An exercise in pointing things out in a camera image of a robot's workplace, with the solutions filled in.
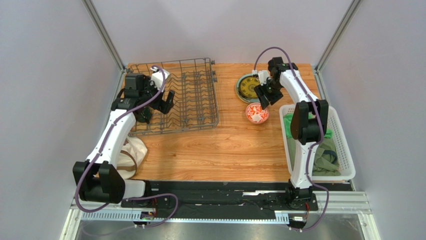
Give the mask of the white red patterned bowl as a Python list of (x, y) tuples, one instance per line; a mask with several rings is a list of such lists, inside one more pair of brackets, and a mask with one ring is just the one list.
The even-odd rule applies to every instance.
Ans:
[(262, 109), (260, 103), (251, 103), (245, 109), (247, 119), (253, 124), (263, 124), (270, 116), (268, 109)]

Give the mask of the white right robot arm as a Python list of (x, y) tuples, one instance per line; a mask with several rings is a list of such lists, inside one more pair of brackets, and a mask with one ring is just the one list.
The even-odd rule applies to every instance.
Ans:
[(288, 208), (297, 210), (313, 199), (314, 158), (327, 131), (329, 104), (309, 90), (294, 63), (284, 63), (281, 57), (270, 60), (267, 70), (253, 69), (252, 75), (260, 82), (254, 91), (262, 109), (280, 100), (282, 89), (287, 90), (295, 104), (290, 124), (296, 145), (294, 166), (284, 202)]

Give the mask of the light blue flower plate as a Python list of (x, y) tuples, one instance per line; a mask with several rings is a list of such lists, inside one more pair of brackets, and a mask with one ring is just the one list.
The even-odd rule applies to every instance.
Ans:
[(244, 97), (244, 96), (241, 94), (241, 92), (240, 92), (239, 85), (240, 85), (241, 80), (242, 80), (244, 77), (249, 77), (249, 76), (253, 77), (253, 75), (252, 75), (252, 74), (245, 74), (245, 75), (243, 75), (242, 77), (240, 77), (240, 78), (239, 78), (239, 80), (236, 82), (236, 84), (235, 84), (235, 91), (236, 91), (236, 94), (237, 94), (238, 98), (239, 98), (241, 101), (243, 101), (244, 103), (247, 103), (247, 104), (260, 103), (260, 101), (259, 101), (258, 97), (257, 97), (257, 98), (253, 98), (253, 99), (251, 99), (251, 98), (246, 98), (246, 97)]

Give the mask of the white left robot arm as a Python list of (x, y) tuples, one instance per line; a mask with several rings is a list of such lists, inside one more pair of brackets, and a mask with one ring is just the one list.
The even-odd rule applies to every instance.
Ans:
[(163, 99), (170, 73), (154, 67), (151, 75), (128, 73), (111, 105), (107, 126), (94, 150), (84, 161), (77, 161), (72, 173), (76, 183), (76, 202), (118, 204), (122, 200), (143, 197), (146, 183), (143, 180), (125, 179), (118, 172), (118, 160), (130, 130), (144, 116), (148, 108), (167, 114), (174, 106), (175, 92), (169, 91)]

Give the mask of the yellow black patterned plate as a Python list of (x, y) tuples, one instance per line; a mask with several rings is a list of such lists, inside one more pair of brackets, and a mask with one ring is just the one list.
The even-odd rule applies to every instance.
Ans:
[(257, 94), (255, 92), (255, 87), (260, 85), (260, 82), (257, 78), (253, 76), (244, 77), (239, 84), (239, 91), (243, 97), (248, 99), (257, 98)]

